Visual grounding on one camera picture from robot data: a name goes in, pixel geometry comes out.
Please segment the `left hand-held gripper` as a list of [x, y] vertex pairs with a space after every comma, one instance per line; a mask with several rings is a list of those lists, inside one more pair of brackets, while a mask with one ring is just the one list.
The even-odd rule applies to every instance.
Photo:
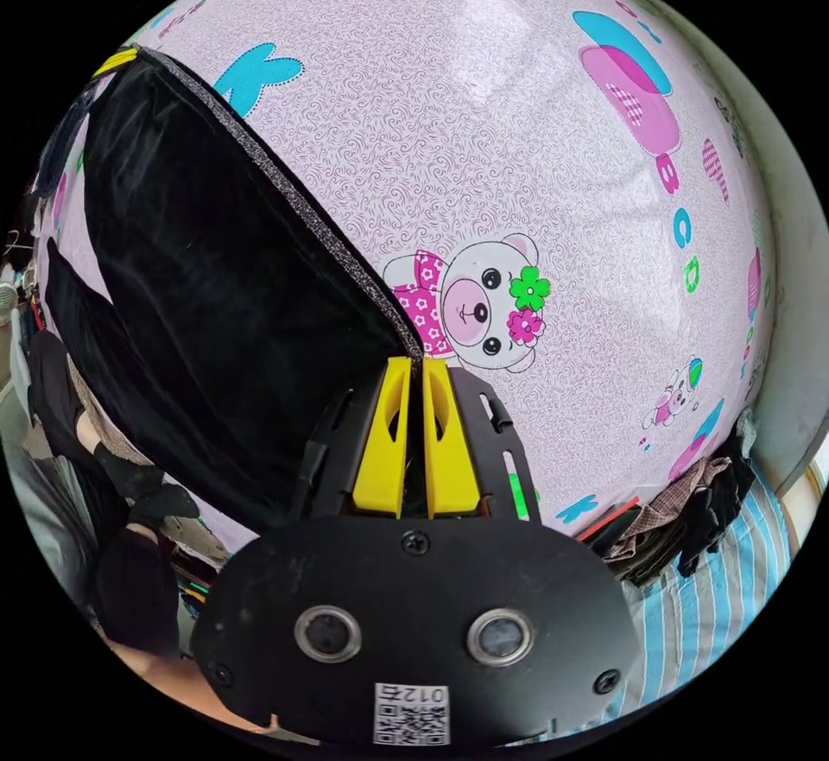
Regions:
[[[122, 46], [104, 61], [92, 77], [103, 79], [133, 62], [140, 52], [139, 45]], [[48, 199], [56, 193], [67, 158], [90, 107], [91, 84], [87, 84], [72, 102], [41, 152], [34, 187], [34, 194], [39, 199]]]

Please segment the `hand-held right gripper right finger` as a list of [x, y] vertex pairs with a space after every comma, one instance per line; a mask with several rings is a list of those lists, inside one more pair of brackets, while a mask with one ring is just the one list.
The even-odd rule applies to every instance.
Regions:
[[477, 476], [449, 369], [440, 359], [423, 361], [422, 404], [427, 514], [475, 515], [481, 498]]

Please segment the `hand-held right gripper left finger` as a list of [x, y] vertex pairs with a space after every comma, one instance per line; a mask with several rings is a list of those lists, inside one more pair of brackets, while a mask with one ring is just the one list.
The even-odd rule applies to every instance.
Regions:
[[358, 511], [402, 511], [410, 391], [411, 360], [389, 359], [351, 492], [352, 502]]

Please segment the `person's right hand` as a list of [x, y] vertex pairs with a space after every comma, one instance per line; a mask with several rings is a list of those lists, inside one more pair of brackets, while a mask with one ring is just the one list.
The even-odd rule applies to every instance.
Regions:
[[272, 715], [266, 726], [258, 726], [231, 712], [219, 699], [193, 661], [153, 656], [104, 637], [103, 642], [122, 663], [149, 686], [171, 700], [217, 722], [255, 734], [279, 728]]

